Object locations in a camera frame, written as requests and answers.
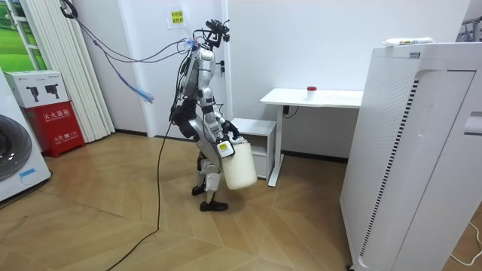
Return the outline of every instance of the curtain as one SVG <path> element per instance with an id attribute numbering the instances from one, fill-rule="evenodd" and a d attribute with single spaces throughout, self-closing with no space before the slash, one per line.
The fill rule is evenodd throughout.
<path id="1" fill-rule="evenodd" d="M 76 22 L 60 12 L 59 0 L 20 0 L 48 69 L 62 73 L 85 142 L 114 132 L 111 116 Z"/>

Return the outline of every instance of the small bottle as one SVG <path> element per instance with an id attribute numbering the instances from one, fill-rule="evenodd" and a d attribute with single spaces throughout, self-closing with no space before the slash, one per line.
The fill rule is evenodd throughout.
<path id="1" fill-rule="evenodd" d="M 307 99 L 312 100 L 315 97 L 316 87 L 307 88 Z"/>

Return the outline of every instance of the fire extinguisher box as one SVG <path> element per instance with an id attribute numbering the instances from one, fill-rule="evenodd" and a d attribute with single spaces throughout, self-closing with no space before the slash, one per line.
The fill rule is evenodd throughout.
<path id="1" fill-rule="evenodd" d="M 25 111 L 45 156 L 58 157 L 85 146 L 70 102 L 25 108 Z"/>

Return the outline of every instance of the blue cable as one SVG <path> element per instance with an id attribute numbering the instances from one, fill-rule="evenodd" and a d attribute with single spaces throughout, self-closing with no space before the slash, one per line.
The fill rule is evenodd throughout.
<path id="1" fill-rule="evenodd" d="M 173 42 L 167 46 L 165 46 L 165 48 L 163 48 L 162 50 L 160 50 L 159 52 L 155 53 L 154 55 L 152 56 L 148 56 L 144 59 L 134 59 L 134 58 L 131 58 L 131 57 L 128 57 L 128 56 L 125 56 L 121 53 L 118 53 L 116 52 L 115 50 L 112 50 L 109 46 L 107 46 L 107 44 L 105 44 L 104 42 L 102 42 L 99 38 L 97 38 L 79 19 L 75 19 L 79 26 L 81 27 L 82 30 L 84 30 L 84 32 L 87 34 L 87 36 L 92 40 L 92 42 L 105 54 L 105 58 L 107 59 L 108 63 L 111 65 L 111 67 L 114 69 L 115 73 L 117 74 L 117 76 L 120 78 L 120 80 L 122 81 L 122 83 L 124 83 L 127 87 L 129 87 L 133 92 L 135 92 L 137 95 L 139 95 L 145 102 L 149 102 L 149 103 L 153 103 L 154 101 L 154 97 L 152 96 L 152 94 L 150 94 L 149 92 L 146 92 L 144 90 L 140 90 L 139 88 L 137 87 L 134 87 L 133 85 L 129 84 L 129 82 L 121 75 L 121 73 L 115 68 L 114 64 L 112 63 L 111 59 L 114 59 L 114 60 L 117 60 L 117 61 L 120 61 L 120 62 L 128 62 L 128 63 L 133 63 L 133 62 L 144 62 L 144 63 L 155 63 L 155 62 L 160 62 L 162 60 L 165 60 L 171 56 L 174 56 L 176 54 L 183 54 L 184 52 L 188 52 L 194 45 L 195 45 L 195 41 L 192 41 L 190 39 L 187 39 L 187 38 L 183 38 L 182 40 L 180 41 L 177 41 L 177 42 Z M 164 58 L 161 58 L 161 59 L 157 59 L 157 60 L 151 60 L 151 61 L 147 61 L 148 59 L 151 59 L 157 55 L 159 55 L 160 53 L 164 52 L 165 49 L 167 49 L 168 47 L 171 47 L 173 46 L 174 44 L 176 46 L 178 46 L 180 43 L 184 42 L 185 43 L 185 49 L 187 50 L 179 50 L 177 49 L 177 52 L 175 53 L 172 53 L 168 56 L 165 56 Z M 111 52 L 117 54 L 118 56 L 122 56 L 124 58 L 127 58 L 128 60 L 123 60 L 123 59 L 118 59 L 117 57 L 114 57 L 112 55 L 110 55 L 100 44 L 104 45 L 107 49 L 109 49 Z"/>

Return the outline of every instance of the white cabinet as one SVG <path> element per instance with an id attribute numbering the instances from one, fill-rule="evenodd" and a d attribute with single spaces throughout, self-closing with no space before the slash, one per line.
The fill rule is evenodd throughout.
<path id="1" fill-rule="evenodd" d="M 231 122 L 251 143 L 256 174 L 268 179 L 274 167 L 276 121 L 235 118 Z"/>

